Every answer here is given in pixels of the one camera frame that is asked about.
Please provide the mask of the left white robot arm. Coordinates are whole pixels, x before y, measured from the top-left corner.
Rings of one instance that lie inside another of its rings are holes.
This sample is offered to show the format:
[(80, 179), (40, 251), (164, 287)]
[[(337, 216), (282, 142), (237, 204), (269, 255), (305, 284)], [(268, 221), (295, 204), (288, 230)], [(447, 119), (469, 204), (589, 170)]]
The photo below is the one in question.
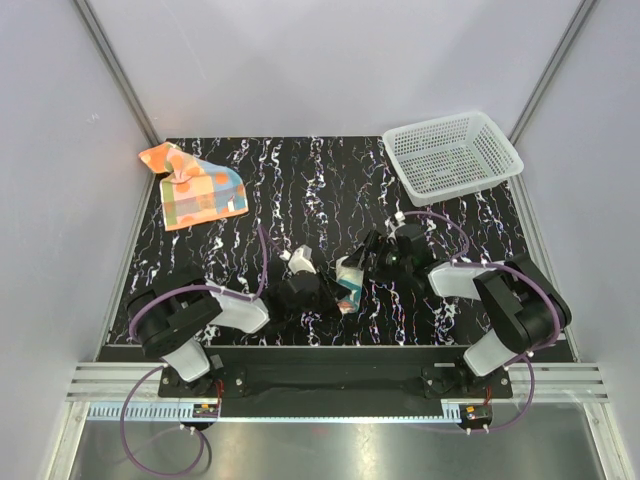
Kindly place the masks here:
[(207, 282), (200, 269), (187, 267), (130, 297), (129, 335), (146, 358), (165, 364), (163, 380), (169, 388), (204, 396), (222, 380), (221, 362), (209, 357), (196, 339), (205, 327), (272, 334), (303, 314), (334, 320), (341, 317), (340, 303), (351, 293), (346, 282), (301, 270), (258, 294), (244, 295)]

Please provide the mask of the orange dotted checkered towel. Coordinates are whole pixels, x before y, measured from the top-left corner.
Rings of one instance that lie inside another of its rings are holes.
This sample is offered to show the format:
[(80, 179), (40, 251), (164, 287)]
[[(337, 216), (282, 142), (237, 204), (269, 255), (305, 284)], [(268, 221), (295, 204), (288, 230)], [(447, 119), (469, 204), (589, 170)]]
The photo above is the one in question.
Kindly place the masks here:
[(139, 159), (160, 180), (160, 201), (167, 231), (249, 211), (244, 182), (234, 170), (203, 161), (164, 142), (139, 154)]

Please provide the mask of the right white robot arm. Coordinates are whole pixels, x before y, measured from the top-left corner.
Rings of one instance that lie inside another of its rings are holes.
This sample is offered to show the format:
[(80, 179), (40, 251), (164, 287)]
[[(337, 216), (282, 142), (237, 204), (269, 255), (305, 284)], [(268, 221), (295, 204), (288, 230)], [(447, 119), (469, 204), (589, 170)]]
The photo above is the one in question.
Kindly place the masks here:
[(435, 256), (415, 224), (399, 226), (389, 236), (370, 231), (342, 265), (376, 282), (404, 283), (427, 297), (482, 304), (490, 321), (488, 332), (453, 366), (423, 374), (427, 392), (436, 398), (484, 394), (503, 367), (553, 344), (572, 322), (568, 304), (528, 254), (475, 267), (446, 261)]

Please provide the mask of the rabbit print towel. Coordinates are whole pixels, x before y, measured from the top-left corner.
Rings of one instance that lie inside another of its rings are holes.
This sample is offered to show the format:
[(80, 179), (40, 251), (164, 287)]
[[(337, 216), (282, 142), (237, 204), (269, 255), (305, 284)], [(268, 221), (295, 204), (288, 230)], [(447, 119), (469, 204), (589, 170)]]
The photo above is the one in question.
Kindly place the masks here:
[(338, 307), (344, 315), (359, 310), (364, 280), (364, 271), (357, 266), (348, 266), (347, 259), (347, 256), (343, 256), (336, 262), (336, 281), (349, 290), (349, 294), (338, 302)]

